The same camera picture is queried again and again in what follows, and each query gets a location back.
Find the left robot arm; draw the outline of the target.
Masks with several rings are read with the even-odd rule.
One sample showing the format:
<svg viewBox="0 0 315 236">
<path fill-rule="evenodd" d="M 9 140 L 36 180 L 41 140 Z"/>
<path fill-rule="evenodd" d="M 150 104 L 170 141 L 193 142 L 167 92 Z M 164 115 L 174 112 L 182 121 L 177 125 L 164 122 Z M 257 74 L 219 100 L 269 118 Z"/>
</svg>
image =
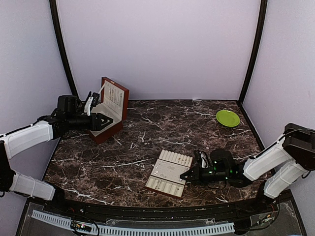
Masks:
<svg viewBox="0 0 315 236">
<path fill-rule="evenodd" d="M 11 169 L 9 160 L 38 144 L 62 137 L 70 130 L 101 131 L 114 122 L 105 113 L 93 113 L 98 93 L 89 93 L 85 101 L 74 95 L 58 97 L 57 107 L 36 122 L 0 136 L 0 191 L 15 192 L 50 201 L 58 214 L 69 211 L 69 202 L 58 195 L 58 187 Z"/>
</svg>

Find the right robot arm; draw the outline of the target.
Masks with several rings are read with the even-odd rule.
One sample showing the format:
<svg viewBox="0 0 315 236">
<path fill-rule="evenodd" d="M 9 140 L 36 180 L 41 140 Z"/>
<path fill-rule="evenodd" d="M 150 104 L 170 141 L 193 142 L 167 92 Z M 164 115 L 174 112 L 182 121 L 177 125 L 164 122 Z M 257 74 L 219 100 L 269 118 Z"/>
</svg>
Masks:
<svg viewBox="0 0 315 236">
<path fill-rule="evenodd" d="M 315 131 L 294 123 L 269 147 L 237 164 L 231 152 L 216 149 L 210 154 L 196 150 L 197 164 L 182 173 L 180 178 L 190 183 L 208 184 L 224 181 L 242 188 L 258 180 L 275 167 L 280 169 L 260 186 L 259 196 L 251 203 L 255 213 L 262 213 L 270 199 L 278 197 L 298 178 L 305 179 L 315 169 Z"/>
</svg>

